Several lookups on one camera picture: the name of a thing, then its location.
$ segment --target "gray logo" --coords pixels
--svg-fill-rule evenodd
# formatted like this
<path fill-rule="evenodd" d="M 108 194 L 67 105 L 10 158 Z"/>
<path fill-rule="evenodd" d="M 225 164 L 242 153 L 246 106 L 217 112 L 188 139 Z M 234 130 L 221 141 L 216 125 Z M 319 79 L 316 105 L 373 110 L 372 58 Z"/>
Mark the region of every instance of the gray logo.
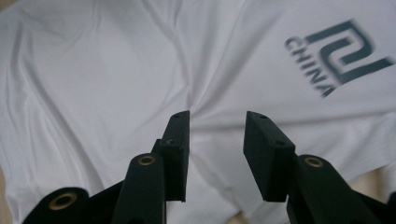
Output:
<path fill-rule="evenodd" d="M 329 36 L 337 35 L 339 33 L 348 30 L 351 31 L 351 33 L 354 34 L 361 41 L 361 48 L 353 53 L 341 57 L 339 59 L 339 62 L 341 62 L 343 65 L 347 65 L 371 55 L 373 53 L 372 45 L 370 44 L 369 40 L 357 28 L 357 26 L 353 24 L 352 21 L 346 21 L 344 23 L 335 25 L 334 27 L 328 28 L 324 31 L 318 32 L 313 35 L 309 35 L 305 38 L 305 40 L 308 44 L 313 44 L 315 42 L 328 38 Z M 373 63 L 368 63 L 366 65 L 342 73 L 341 70 L 338 69 L 337 66 L 331 62 L 331 60 L 329 60 L 330 55 L 333 52 L 341 48 L 345 48 L 351 44 L 353 44 L 351 38 L 343 37 L 339 40 L 336 40 L 326 45 L 319 52 L 320 59 L 332 71 L 332 73 L 335 75 L 335 77 L 338 79 L 338 81 L 341 84 L 347 83 L 348 81 L 351 81 L 355 78 L 362 77 L 364 75 L 376 72 L 378 70 L 393 65 L 393 62 L 390 59 L 384 58 L 375 61 Z"/>
<path fill-rule="evenodd" d="M 318 56 L 309 52 L 312 45 L 321 47 Z M 291 37 L 285 42 L 285 48 L 322 97 L 349 81 L 394 64 L 390 57 L 373 62 L 369 57 L 374 51 L 373 44 L 353 21 L 334 25 L 305 38 Z"/>

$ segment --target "white fabric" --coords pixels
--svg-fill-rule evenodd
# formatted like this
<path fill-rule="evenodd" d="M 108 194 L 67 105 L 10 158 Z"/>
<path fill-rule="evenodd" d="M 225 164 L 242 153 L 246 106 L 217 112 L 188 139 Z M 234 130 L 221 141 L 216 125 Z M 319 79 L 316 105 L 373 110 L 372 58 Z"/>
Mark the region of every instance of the white fabric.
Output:
<path fill-rule="evenodd" d="M 329 35 L 347 21 L 359 35 Z M 94 194 L 122 180 L 186 109 L 187 202 L 169 204 L 168 222 L 224 223 L 242 210 L 253 224 L 284 223 L 285 204 L 262 201 L 243 156 L 246 112 L 270 117 L 298 154 L 346 180 L 391 163 L 394 21 L 386 0 L 20 1 L 0 14 L 0 164 L 14 223 L 56 189 Z M 341 85 L 323 60 L 341 39 L 329 56 L 337 71 L 388 65 Z M 364 46 L 356 62 L 340 61 Z"/>

